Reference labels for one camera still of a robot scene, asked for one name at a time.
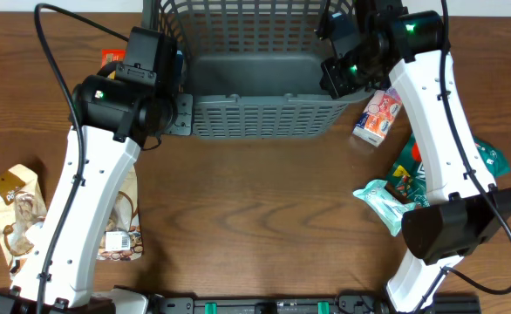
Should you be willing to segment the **Kleenex tissue multipack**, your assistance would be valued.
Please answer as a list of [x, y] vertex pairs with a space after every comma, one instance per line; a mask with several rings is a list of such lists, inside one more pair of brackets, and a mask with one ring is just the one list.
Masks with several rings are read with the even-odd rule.
[[402, 100], [393, 87], [386, 91], [377, 90], [358, 119], [352, 134], [378, 147], [402, 107]]

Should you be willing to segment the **grey plastic basket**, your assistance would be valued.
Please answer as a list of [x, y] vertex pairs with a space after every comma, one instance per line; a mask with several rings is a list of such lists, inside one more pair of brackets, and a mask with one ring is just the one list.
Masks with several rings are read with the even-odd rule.
[[141, 23], [179, 44], [195, 135], [313, 137], [370, 97], [333, 99], [321, 88], [321, 64], [335, 54], [315, 34], [324, 12], [355, 19], [347, 0], [145, 0]]

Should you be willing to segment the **orange spaghetti packet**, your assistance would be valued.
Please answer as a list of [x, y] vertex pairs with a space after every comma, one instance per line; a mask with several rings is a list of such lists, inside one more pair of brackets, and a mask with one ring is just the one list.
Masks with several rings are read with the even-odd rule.
[[126, 55], [124, 49], [103, 49], [101, 58], [101, 66], [106, 65], [114, 66], [116, 63], [122, 61]]

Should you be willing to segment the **green Nescafe bag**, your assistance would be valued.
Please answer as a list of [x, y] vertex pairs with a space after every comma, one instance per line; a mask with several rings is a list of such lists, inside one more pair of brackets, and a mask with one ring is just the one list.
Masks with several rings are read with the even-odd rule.
[[[474, 143], [487, 170], [494, 178], [511, 171], [508, 160], [501, 150], [477, 137], [474, 137]], [[409, 201], [422, 208], [430, 206], [426, 198], [426, 172], [413, 134], [392, 165], [386, 180]]]

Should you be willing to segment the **teal wet wipes packet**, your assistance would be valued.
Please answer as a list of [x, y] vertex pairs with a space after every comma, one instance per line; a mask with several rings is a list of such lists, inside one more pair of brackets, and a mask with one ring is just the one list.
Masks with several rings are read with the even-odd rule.
[[355, 190], [353, 195], [364, 201], [378, 215], [391, 236], [395, 237], [402, 229], [404, 213], [414, 210], [416, 204], [403, 204], [385, 188], [386, 185], [387, 181], [375, 179], [364, 188]]

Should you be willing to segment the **beige cookie bag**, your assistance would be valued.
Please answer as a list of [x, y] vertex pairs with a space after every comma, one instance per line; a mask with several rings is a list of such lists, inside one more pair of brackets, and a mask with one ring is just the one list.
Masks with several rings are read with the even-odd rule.
[[41, 226], [46, 214], [35, 172], [17, 164], [0, 175], [0, 246], [10, 277], [22, 269], [34, 249], [27, 231]]
[[132, 167], [116, 195], [97, 259], [127, 262], [142, 257], [143, 253], [137, 174]]

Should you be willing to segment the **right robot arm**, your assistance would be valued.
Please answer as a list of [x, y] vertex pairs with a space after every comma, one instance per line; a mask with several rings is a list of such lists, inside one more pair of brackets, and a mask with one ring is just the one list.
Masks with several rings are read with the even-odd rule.
[[323, 7], [317, 36], [334, 50], [322, 65], [333, 98], [389, 82], [405, 107], [426, 173], [424, 208], [402, 216], [407, 247], [385, 286], [380, 313], [463, 312], [469, 302], [437, 297], [458, 263], [509, 231], [511, 188], [498, 188], [460, 103], [446, 10], [411, 13], [400, 1], [357, 1], [356, 18]]

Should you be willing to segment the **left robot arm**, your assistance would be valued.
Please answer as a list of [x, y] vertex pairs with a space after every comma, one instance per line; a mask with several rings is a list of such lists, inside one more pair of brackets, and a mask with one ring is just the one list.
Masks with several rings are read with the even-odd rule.
[[62, 174], [29, 258], [0, 288], [0, 313], [158, 311], [159, 296], [95, 292], [93, 278], [112, 207], [146, 140], [171, 133], [188, 109], [176, 99], [182, 60], [174, 38], [135, 27], [124, 59], [74, 88]]

